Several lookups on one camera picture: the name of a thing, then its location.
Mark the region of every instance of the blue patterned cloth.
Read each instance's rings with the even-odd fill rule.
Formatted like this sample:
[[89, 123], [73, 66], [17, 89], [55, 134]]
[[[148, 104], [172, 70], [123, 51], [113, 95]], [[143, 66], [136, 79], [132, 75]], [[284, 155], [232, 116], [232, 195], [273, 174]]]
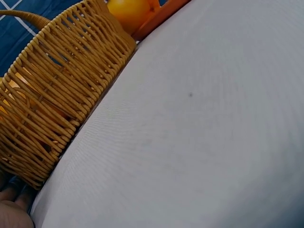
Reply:
[[[80, 0], [0, 0], [0, 10], [22, 10], [53, 19]], [[2, 77], [38, 31], [12, 16], [0, 17], [0, 76]]]

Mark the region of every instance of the orange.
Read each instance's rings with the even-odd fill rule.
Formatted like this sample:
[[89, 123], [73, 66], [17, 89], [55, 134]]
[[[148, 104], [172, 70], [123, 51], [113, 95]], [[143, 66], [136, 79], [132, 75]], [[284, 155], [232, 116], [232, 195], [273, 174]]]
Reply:
[[109, 11], [118, 19], [128, 34], [133, 34], [147, 19], [154, 0], [109, 0]]

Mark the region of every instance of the white cloth surface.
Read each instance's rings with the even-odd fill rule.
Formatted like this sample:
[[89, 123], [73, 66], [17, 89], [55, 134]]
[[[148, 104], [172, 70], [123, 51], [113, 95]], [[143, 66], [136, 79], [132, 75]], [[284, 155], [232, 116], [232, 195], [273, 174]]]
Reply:
[[304, 1], [193, 0], [37, 196], [37, 228], [302, 227]]

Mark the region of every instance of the wicker basket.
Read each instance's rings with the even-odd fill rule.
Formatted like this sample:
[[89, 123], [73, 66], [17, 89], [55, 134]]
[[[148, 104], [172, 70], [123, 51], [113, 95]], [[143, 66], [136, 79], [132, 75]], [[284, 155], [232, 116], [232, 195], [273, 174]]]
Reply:
[[136, 43], [102, 0], [82, 1], [52, 21], [0, 14], [41, 29], [0, 85], [0, 165], [40, 189]]

